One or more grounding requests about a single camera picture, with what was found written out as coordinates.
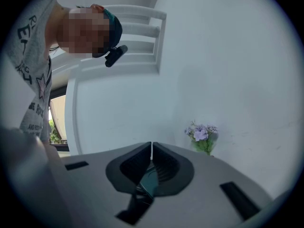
green tree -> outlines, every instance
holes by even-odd
[[[54,142],[54,143],[60,143],[61,141],[60,141],[58,132],[55,128],[55,124],[54,124],[53,119],[49,120],[48,123],[51,126],[51,136],[50,136],[51,141]]]

purple flower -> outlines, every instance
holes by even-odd
[[[195,126],[194,130],[200,132],[202,130],[207,130],[207,129],[203,124],[200,124],[200,125]]]
[[[195,130],[193,137],[195,138],[196,142],[206,140],[208,138],[207,129],[202,129],[201,131]]]
[[[192,132],[192,128],[187,127],[187,128],[185,129],[185,134],[190,135],[191,132]]]
[[[212,133],[218,133],[218,128],[213,125],[207,125],[207,130]]]

gray t-shirt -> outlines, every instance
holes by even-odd
[[[57,0],[32,0],[12,27],[6,50],[19,75],[36,93],[20,129],[41,141],[49,138],[48,101],[52,85],[51,60],[44,58],[45,27]]]

black camera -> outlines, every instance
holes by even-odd
[[[127,52],[128,47],[123,45],[121,47],[114,47],[110,49],[110,53],[105,56],[105,66],[106,67],[112,67],[113,64],[123,55]]]

black slot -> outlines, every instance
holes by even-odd
[[[234,182],[221,184],[220,188],[244,220],[249,219],[260,211]]]
[[[153,143],[153,164],[159,184],[154,191],[155,197],[178,194],[194,177],[194,167],[187,158],[157,142]]]
[[[108,180],[119,192],[134,194],[150,164],[151,142],[117,157],[106,167]]]
[[[152,203],[153,199],[151,199],[149,195],[142,196],[141,198],[132,195],[128,209],[121,211],[116,217],[130,225],[135,225]]]
[[[87,165],[89,165],[87,162],[81,161],[81,162],[66,165],[66,169],[68,171],[70,171],[70,170],[77,169],[77,168],[80,168],[80,167],[84,167],[84,166],[87,166]]]

